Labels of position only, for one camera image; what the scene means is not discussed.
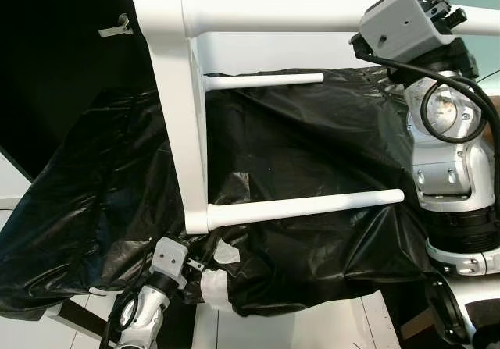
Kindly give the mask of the black plastic cover sheet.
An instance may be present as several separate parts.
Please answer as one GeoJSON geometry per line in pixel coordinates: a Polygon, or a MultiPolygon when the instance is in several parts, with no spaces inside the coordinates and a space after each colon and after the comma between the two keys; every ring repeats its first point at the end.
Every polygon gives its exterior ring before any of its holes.
{"type": "MultiPolygon", "coordinates": [[[[274,316],[370,294],[432,271],[434,216],[416,203],[407,107],[384,70],[326,69],[321,84],[215,90],[207,109],[208,201],[242,204],[400,189],[398,204],[224,227],[237,259],[227,307],[274,316]]],[[[0,229],[0,317],[36,320],[92,291],[119,291],[155,242],[184,228],[154,90],[91,102],[0,229]]]]}

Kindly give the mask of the black door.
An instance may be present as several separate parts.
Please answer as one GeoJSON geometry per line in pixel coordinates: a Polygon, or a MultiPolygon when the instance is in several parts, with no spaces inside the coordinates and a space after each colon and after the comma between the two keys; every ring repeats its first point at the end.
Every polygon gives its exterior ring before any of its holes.
{"type": "Polygon", "coordinates": [[[0,153],[34,179],[105,90],[155,87],[133,0],[0,0],[0,153]]]}

